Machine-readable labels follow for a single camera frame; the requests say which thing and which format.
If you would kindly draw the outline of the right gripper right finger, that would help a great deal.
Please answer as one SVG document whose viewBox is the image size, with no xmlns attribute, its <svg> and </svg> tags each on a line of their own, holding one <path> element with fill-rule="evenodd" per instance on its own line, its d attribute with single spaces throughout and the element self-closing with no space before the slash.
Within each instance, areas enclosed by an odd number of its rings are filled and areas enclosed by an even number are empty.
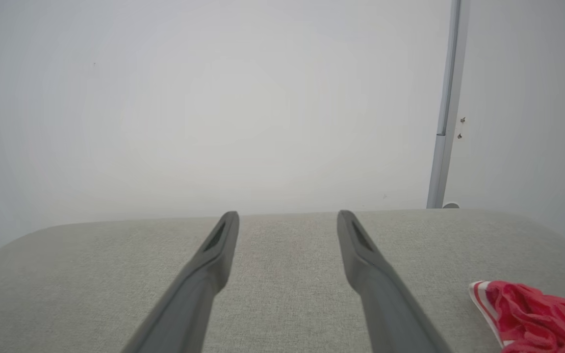
<svg viewBox="0 0 565 353">
<path fill-rule="evenodd" d="M 375 353 L 450 353 L 408 287 L 349 210 L 337 215 L 345 276 L 360 296 Z"/>
</svg>

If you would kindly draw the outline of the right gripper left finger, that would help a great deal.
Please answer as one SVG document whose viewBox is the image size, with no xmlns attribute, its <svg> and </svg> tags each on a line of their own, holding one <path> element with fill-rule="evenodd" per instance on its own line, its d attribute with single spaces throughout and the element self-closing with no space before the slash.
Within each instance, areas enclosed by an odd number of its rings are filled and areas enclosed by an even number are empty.
<svg viewBox="0 0 565 353">
<path fill-rule="evenodd" d="M 200 353 L 233 264 L 240 217 L 228 211 L 135 331 L 124 353 Z"/>
</svg>

